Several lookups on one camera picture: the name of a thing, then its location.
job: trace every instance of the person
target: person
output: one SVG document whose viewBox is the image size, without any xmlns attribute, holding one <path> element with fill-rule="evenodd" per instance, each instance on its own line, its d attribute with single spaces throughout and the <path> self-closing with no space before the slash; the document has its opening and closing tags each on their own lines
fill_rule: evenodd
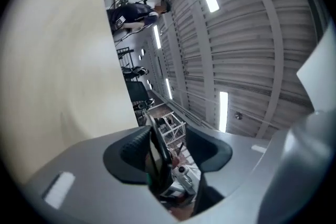
<svg viewBox="0 0 336 224">
<path fill-rule="evenodd" d="M 112 32 L 119 29 L 136 29 L 155 24 L 160 14 L 170 12 L 170 0 L 161 0 L 154 8 L 147 4 L 129 3 L 116 9 L 108 9 L 108 19 Z M 116 26 L 116 21 L 123 16 L 125 22 L 121 27 Z"/>
</svg>

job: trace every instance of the corrugated metal wall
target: corrugated metal wall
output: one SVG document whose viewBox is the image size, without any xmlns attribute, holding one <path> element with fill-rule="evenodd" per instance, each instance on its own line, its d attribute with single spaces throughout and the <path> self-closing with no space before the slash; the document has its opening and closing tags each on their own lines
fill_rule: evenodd
<svg viewBox="0 0 336 224">
<path fill-rule="evenodd" d="M 227 132 L 256 136 L 269 107 L 275 73 L 274 34 L 263 0 L 217 0 L 220 10 L 208 11 L 205 0 L 195 0 L 202 12 L 211 46 L 215 99 L 219 92 L 229 93 Z M 181 60 L 185 70 L 189 109 L 205 119 L 203 67 L 190 4 L 172 0 L 173 20 Z M 308 96 L 296 72 L 316 46 L 316 35 L 307 0 L 271 0 L 280 23 L 283 53 L 281 91 L 270 124 L 262 136 L 270 138 L 279 128 L 312 111 Z M 162 35 L 166 68 L 173 87 L 173 99 L 181 103 L 174 67 L 165 34 Z M 242 120 L 234 116 L 243 114 Z M 219 105 L 210 124 L 219 126 Z"/>
<path fill-rule="evenodd" d="M 146 55 L 146 59 L 148 59 L 149 61 L 142 60 L 141 65 L 150 71 L 147 77 L 149 77 L 149 81 L 153 85 L 153 89 L 157 92 L 163 92 L 162 79 L 160 78 L 159 66 L 156 59 L 158 55 L 154 43 L 155 41 L 149 33 L 148 37 L 145 38 L 142 43 L 142 47 L 145 48 L 148 52 L 148 56 Z"/>
</svg>

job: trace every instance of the metal rack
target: metal rack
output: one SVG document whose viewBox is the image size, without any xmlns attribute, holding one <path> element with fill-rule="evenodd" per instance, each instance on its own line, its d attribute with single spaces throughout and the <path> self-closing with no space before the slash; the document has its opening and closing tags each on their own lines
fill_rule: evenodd
<svg viewBox="0 0 336 224">
<path fill-rule="evenodd" d="M 121 67 L 134 67 L 131 53 L 134 50 L 130 50 L 130 47 L 125 47 L 117 50 L 119 63 Z M 131 81 L 138 81 L 138 78 L 131 79 Z"/>
<path fill-rule="evenodd" d="M 162 135 L 163 139 L 166 142 L 166 145 L 170 145 L 178 139 L 185 136 L 185 122 L 180 121 L 175 115 L 174 112 L 168 113 L 162 117 L 165 126 L 159 128 L 159 132 Z"/>
</svg>

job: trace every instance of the metal frame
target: metal frame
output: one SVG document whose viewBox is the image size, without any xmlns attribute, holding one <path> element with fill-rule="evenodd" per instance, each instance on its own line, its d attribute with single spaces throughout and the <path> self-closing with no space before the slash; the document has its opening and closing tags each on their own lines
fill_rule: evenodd
<svg viewBox="0 0 336 224">
<path fill-rule="evenodd" d="M 134 50 L 130 50 L 130 47 L 125 47 L 117 50 L 118 59 L 121 67 L 134 67 L 131 53 Z M 131 79 L 131 81 L 138 81 L 138 78 Z"/>
<path fill-rule="evenodd" d="M 177 122 L 179 123 L 179 125 L 177 125 L 176 127 L 171 127 L 168 123 L 168 120 L 167 120 L 167 116 L 171 115 L 175 120 L 177 120 Z M 165 116 L 162 116 L 167 128 L 168 128 L 168 131 L 165 132 L 165 133 L 162 133 L 160 128 L 159 128 L 159 132 L 161 134 L 161 136 L 163 137 L 163 139 L 170 133 L 173 133 L 173 137 L 170 141 L 165 141 L 166 145 L 170 145 L 171 143 L 175 142 L 176 140 L 182 138 L 185 136 L 185 122 L 183 121 L 180 121 L 175 115 L 174 115 L 174 111 L 173 112 L 170 112 L 168 114 L 166 114 Z M 182 135 L 176 137 L 178 131 L 181 131 L 182 132 Z"/>
<path fill-rule="evenodd" d="M 202 119 L 200 119 L 198 116 L 193 114 L 191 111 L 186 110 L 185 108 L 183 108 L 182 106 L 180 106 L 179 104 L 174 102 L 174 100 L 168 99 L 165 96 L 160 95 L 160 93 L 156 92 L 155 90 L 152 90 L 152 92 L 157 97 L 159 97 L 162 101 L 164 101 L 166 103 L 166 105 L 176 113 L 176 115 L 178 115 L 180 118 L 182 118 L 189 125 L 191 125 L 191 126 L 203 126 L 203 127 L 209 128 L 211 130 L 217 131 L 217 129 L 215 129 L 210 124 L 203 121 Z"/>
<path fill-rule="evenodd" d="M 162 104 L 158 104 L 158 105 L 156 105 L 156 106 L 152 106 L 152 107 L 149 108 L 148 110 L 156 109 L 156 108 L 158 108 L 159 106 L 162 106 L 162 105 L 164 105 L 164 104 L 166 104 L 166 103 L 163 102 Z"/>
</svg>

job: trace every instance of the gray surface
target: gray surface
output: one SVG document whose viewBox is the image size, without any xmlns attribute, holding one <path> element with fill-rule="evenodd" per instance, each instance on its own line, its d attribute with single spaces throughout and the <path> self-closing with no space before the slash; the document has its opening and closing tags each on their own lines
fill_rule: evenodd
<svg viewBox="0 0 336 224">
<path fill-rule="evenodd" d="M 289 131 L 278 131 L 269 144 L 264 140 L 198 128 L 228 143 L 235 155 L 221 170 L 205 173 L 208 185 L 225 199 L 185 223 L 259 223 L 263 202 L 266 203 L 266 207 L 262 207 L 266 210 L 264 223 L 278 223 L 283 217 L 289 218 L 311 198 L 334 155 L 335 113 L 313 114 Z M 89 223 L 175 222 L 146 186 L 122 184 L 105 170 L 104 149 L 130 133 L 132 130 L 76 144 L 35 174 L 27 187 L 41 195 L 59 171 L 68 171 L 76 180 L 61 211 L 70 216 Z M 254 144 L 263 147 L 268 144 L 266 152 L 263 155 L 250 152 Z M 306 165 L 307 169 L 302 170 L 298 182 L 291 176 L 294 171 L 298 172 L 300 165 Z M 283 191 L 290 185 L 292 191 Z M 286 207 L 287 201 L 292 205 Z M 275 216 L 277 221 L 270 221 Z"/>
<path fill-rule="evenodd" d="M 88 223 L 176 222 L 147 186 L 122 184 L 104 167 L 104 150 L 132 130 L 136 129 L 72 146 L 37 172 L 26 188 L 40 196 L 60 171 L 67 171 L 73 173 L 76 179 L 60 210 L 72 217 Z"/>
<path fill-rule="evenodd" d="M 231 159 L 222 169 L 205 174 L 207 182 L 214 184 L 211 186 L 214 186 L 224 197 L 227 197 L 246 180 L 263 156 L 262 153 L 252 150 L 251 147 L 259 145 L 266 148 L 269 141 L 222 133 L 202 127 L 195 128 L 226 142 L 233 150 Z"/>
<path fill-rule="evenodd" d="M 173 58 L 173 66 L 174 66 L 174 72 L 176 75 L 176 82 L 177 87 L 182 90 L 179 91 L 181 105 L 184 108 L 188 108 L 188 96 L 186 94 L 186 84 L 185 84 L 185 78 L 184 78 L 184 70 L 181 62 L 181 55 L 180 55 L 180 49 L 178 47 L 179 41 L 177 40 L 176 33 L 174 31 L 173 25 L 173 17 L 172 13 L 166 13 L 162 16 L 164 21 L 164 26 L 167 28 L 167 34 L 168 34 L 168 43 L 169 48 L 172 54 Z"/>
<path fill-rule="evenodd" d="M 257 223 L 259 206 L 278 167 L 286 134 L 285 131 L 279 131 L 273 136 L 257 166 L 235 192 L 186 223 Z M 208 185 L 222 192 L 225 176 L 222 170 L 218 171 L 215 177 L 207 180 Z"/>
</svg>

